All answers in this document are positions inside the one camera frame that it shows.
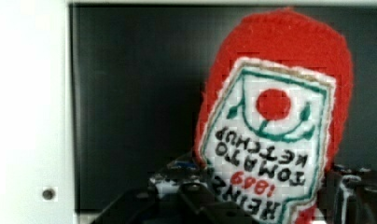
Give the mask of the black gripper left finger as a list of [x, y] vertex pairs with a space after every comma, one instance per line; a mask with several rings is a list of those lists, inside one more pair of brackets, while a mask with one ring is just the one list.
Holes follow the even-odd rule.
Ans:
[[91, 224], [259, 224], [239, 205], [221, 202], [206, 186], [207, 173], [189, 153], [130, 189]]

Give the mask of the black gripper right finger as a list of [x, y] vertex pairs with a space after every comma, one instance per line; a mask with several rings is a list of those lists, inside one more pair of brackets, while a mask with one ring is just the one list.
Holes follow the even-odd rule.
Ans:
[[318, 191], [327, 224], [377, 224], [377, 171], [335, 164]]

